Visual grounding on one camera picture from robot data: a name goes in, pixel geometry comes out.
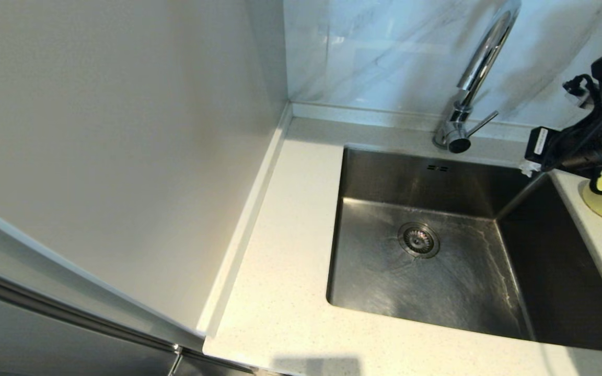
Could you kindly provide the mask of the grey steel cabinet front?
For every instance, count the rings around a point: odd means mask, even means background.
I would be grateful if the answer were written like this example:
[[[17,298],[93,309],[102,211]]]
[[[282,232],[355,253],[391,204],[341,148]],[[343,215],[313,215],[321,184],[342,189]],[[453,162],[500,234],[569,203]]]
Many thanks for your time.
[[[144,347],[0,301],[0,376],[256,376],[181,347]]]

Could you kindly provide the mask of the chrome gooseneck kitchen faucet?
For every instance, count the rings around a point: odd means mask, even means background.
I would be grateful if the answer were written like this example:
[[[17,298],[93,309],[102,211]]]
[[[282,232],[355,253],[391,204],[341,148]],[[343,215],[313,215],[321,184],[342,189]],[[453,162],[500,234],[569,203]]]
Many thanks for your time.
[[[450,100],[445,109],[444,119],[435,130],[432,138],[435,147],[450,153],[466,152],[471,147],[471,137],[499,114],[495,110],[472,129],[466,128],[476,96],[499,53],[502,52],[521,7],[522,0],[504,0],[495,12],[459,79],[458,93]]]

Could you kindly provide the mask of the stainless steel sink basin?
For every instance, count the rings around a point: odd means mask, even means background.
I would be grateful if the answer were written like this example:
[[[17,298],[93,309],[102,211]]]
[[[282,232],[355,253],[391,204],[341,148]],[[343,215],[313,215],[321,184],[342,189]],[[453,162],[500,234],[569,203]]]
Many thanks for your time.
[[[408,222],[435,257],[402,249]],[[334,225],[333,306],[602,351],[602,276],[545,174],[347,147]]]

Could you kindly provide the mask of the round metal drain strainer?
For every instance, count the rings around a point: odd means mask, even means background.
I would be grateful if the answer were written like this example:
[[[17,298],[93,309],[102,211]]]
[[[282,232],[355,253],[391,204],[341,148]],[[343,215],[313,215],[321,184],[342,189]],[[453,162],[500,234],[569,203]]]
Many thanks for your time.
[[[441,241],[427,224],[408,222],[397,232],[397,240],[402,249],[416,259],[431,259],[441,248]]]

